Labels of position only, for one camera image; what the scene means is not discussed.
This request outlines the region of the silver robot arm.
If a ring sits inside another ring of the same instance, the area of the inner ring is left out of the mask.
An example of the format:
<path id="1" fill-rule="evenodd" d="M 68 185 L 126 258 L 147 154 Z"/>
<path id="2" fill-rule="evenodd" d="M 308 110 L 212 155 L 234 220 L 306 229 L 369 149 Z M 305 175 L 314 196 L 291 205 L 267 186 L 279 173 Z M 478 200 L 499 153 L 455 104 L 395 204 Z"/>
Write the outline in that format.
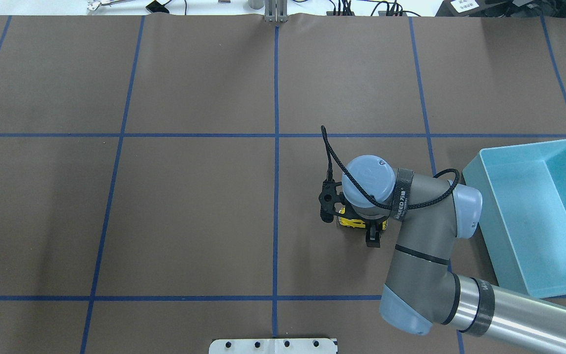
<path id="1" fill-rule="evenodd" d="M 450 325 L 535 353 L 566 354 L 566 307 L 450 271 L 454 245 L 473 236 L 482 205 L 477 189 L 460 184 L 458 170 L 429 177 L 393 170 L 376 155 L 338 166 L 347 208 L 400 222 L 380 298 L 387 323 L 413 335 Z"/>

